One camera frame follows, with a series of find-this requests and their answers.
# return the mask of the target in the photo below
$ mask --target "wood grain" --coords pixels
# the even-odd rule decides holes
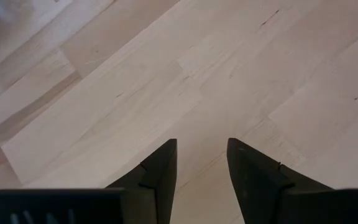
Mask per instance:
[[[315,77],[270,115],[310,157],[330,148],[358,117],[358,41]]]
[[[358,188],[358,117],[333,147],[297,169],[337,189]]]
[[[0,21],[0,63],[63,11],[71,0],[33,0],[6,24]]]
[[[240,214],[226,154],[222,154],[208,170],[177,190],[171,222],[232,223]]]
[[[0,63],[0,94],[112,2],[75,0],[68,5],[51,23]]]
[[[0,95],[0,124],[39,99],[74,71],[60,50],[52,52]]]
[[[177,2],[115,1],[66,41],[62,50],[85,77]]]
[[[27,105],[20,112],[11,116],[0,125],[0,147],[27,126],[38,115],[54,104],[68,90],[81,80],[80,74],[72,73],[35,102]]]
[[[231,4],[223,4],[221,1],[214,0],[214,2],[210,1],[209,3],[214,3],[216,7],[205,9],[205,15],[209,17],[216,15],[213,19],[219,19],[221,16],[225,16],[226,13],[235,7],[235,5],[239,2],[232,1]],[[191,42],[188,39],[174,39],[174,41],[178,42],[178,44],[172,45],[172,39],[167,39],[166,35],[175,35],[171,32],[173,26],[170,26],[169,23],[175,24],[175,22],[177,22],[179,24],[188,24],[188,21],[192,16],[200,15],[202,11],[190,11],[189,14],[179,14],[180,16],[175,16],[181,12],[181,8],[188,7],[188,5],[193,4],[196,6],[202,6],[201,2],[185,1],[181,2],[179,5],[176,5],[177,7],[173,8],[175,10],[169,11],[168,14],[166,14],[167,17],[170,15],[172,16],[168,17],[167,19],[159,19],[158,21],[160,22],[155,22],[153,26],[150,27],[151,29],[147,29],[146,33],[141,33],[137,36],[137,38],[133,39],[129,45],[126,45],[126,48],[131,47],[131,44],[138,45],[139,50],[137,54],[127,56],[128,51],[125,47],[122,48],[111,58],[109,58],[109,60],[98,67],[91,75],[86,77],[79,85],[74,87],[74,89],[72,89],[72,91],[70,91],[61,100],[59,100],[58,103],[55,103],[53,106],[51,106],[50,109],[39,116],[33,123],[29,124],[18,135],[3,145],[2,149],[6,153],[16,174],[19,176],[19,179],[23,183],[28,184],[31,181],[31,178],[34,178],[36,174],[42,172],[42,169],[45,169],[45,166],[50,162],[51,159],[54,159],[57,155],[59,155],[60,152],[67,150],[68,147],[72,146],[80,139],[80,137],[82,137],[82,135],[87,133],[87,131],[92,126],[94,126],[95,123],[100,122],[101,119],[111,113],[111,111],[116,108],[121,101],[128,99],[128,97],[136,94],[142,88],[146,88],[143,86],[150,83],[151,80],[154,80],[153,77],[156,75],[172,73],[170,70],[165,71],[163,66],[164,64],[168,66],[168,69],[170,69],[169,67],[174,66],[173,71],[177,71],[175,68],[177,66],[170,62],[170,60],[174,59],[175,54],[178,54],[182,51],[182,46],[190,45]],[[203,26],[203,29],[199,29],[198,32],[191,33],[189,38],[192,37],[193,39],[197,39],[197,37],[199,38],[202,33],[206,32],[207,27],[204,26],[204,23],[207,22],[204,21],[202,23],[201,21],[200,28]],[[151,39],[150,42],[145,42],[148,38],[142,38],[143,35],[153,37],[155,35],[155,32],[153,31],[154,29],[163,28],[166,31],[161,32],[160,35],[157,35]],[[167,45],[167,48],[165,48],[164,51],[167,53],[169,52],[171,56],[168,54],[161,54],[161,52],[154,52],[153,46],[155,44],[163,44],[164,41]],[[144,60],[144,56],[146,55],[148,55],[149,61]],[[184,80],[185,78],[186,77],[176,78],[174,80],[177,81],[169,84],[169,86],[175,86],[176,82],[181,83],[180,80]],[[182,91],[186,94],[181,95],[180,88],[184,88]],[[179,99],[172,98],[173,102],[179,100],[177,106],[180,106],[180,103],[184,104],[183,106],[177,108],[179,114],[182,113],[182,115],[186,113],[189,108],[191,109],[191,107],[194,106],[197,101],[199,101],[198,97],[196,96],[196,92],[192,93],[192,91],[185,91],[185,89],[185,85],[183,85],[183,87],[179,86],[179,89],[176,90],[177,94],[172,93],[172,97],[179,97]],[[162,119],[161,121],[156,122],[165,125],[172,124],[175,121],[175,117],[172,119],[167,117],[166,119],[166,121]],[[36,129],[38,129],[38,134],[36,134],[37,136],[34,136],[33,138],[31,135],[35,134],[34,130]],[[161,132],[164,129],[165,127],[161,129],[156,128],[156,131]],[[108,145],[104,146],[104,141],[102,141],[102,139],[96,142],[100,142],[101,146],[99,150],[108,150]],[[29,151],[34,153],[35,148],[37,148],[37,151],[39,151],[38,153],[40,153],[38,157],[39,160],[38,162],[34,163],[33,168],[28,169],[28,167],[24,167],[23,164],[26,164],[25,160],[29,158],[23,157],[22,155],[26,155]],[[59,175],[63,175],[64,173],[65,172],[61,170]],[[92,181],[92,184],[97,184],[102,180],[103,178],[100,177],[100,180],[94,182]]]

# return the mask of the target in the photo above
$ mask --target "hardwood floor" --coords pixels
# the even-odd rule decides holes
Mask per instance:
[[[229,137],[358,187],[358,0],[48,6],[0,39],[0,189],[105,187],[177,138],[172,223],[243,223]]]

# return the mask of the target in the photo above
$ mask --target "dark mark on floor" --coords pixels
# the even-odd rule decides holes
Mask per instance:
[[[274,12],[273,15],[271,15],[264,23],[262,23],[260,26],[262,27],[263,25],[265,25],[269,20],[271,20],[273,18],[273,16],[275,16],[278,12],[280,12],[279,9],[277,9],[276,12]]]
[[[118,96],[121,96],[122,94],[124,94],[124,92],[122,92],[122,93],[118,94],[118,95],[116,96],[116,98],[117,98]]]

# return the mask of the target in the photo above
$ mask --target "black object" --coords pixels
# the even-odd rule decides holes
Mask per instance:
[[[171,139],[106,189],[0,190],[0,223],[167,224],[176,179]]]
[[[246,224],[358,223],[358,189],[333,190],[237,139],[227,161]],[[168,224],[176,179],[171,139],[106,189],[0,190],[0,223]]]
[[[333,190],[237,139],[227,161],[246,224],[358,223],[358,189]]]

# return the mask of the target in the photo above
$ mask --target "wooden floor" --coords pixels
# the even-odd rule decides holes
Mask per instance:
[[[105,187],[177,138],[172,223],[243,223],[229,137],[358,187],[358,0],[33,1],[0,35],[0,189]]]

